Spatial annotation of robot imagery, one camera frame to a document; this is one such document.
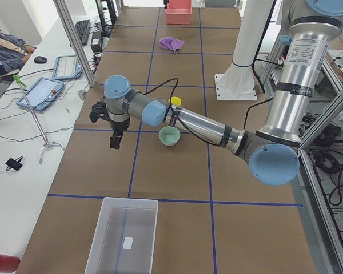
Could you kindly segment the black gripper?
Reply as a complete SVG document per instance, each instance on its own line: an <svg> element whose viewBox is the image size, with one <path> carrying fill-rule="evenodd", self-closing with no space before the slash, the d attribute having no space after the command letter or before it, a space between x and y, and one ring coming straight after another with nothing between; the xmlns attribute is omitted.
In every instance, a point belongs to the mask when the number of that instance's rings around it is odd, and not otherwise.
<svg viewBox="0 0 343 274"><path fill-rule="evenodd" d="M127 131L130 126L130 116L128 114L114 114L108 112L110 125L113 129L113 136L110 137L110 148L120 149L120 142L123 137L123 132Z"/></svg>

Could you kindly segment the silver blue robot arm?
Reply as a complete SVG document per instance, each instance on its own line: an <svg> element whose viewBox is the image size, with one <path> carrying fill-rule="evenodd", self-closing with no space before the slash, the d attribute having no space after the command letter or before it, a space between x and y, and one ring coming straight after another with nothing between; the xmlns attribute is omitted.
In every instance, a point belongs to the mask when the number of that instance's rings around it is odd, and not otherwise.
<svg viewBox="0 0 343 274"><path fill-rule="evenodd" d="M263 128L236 130L162 99L133 90L127 78L105 81L106 109L114 131L111 148L119 148L131 117L157 127L162 122L186 129L212 146L226 148L246 161L260 182L280 186L299 170L298 129L313 95L329 43L343 30L343 1L285 1L284 28L292 36L281 77Z"/></svg>

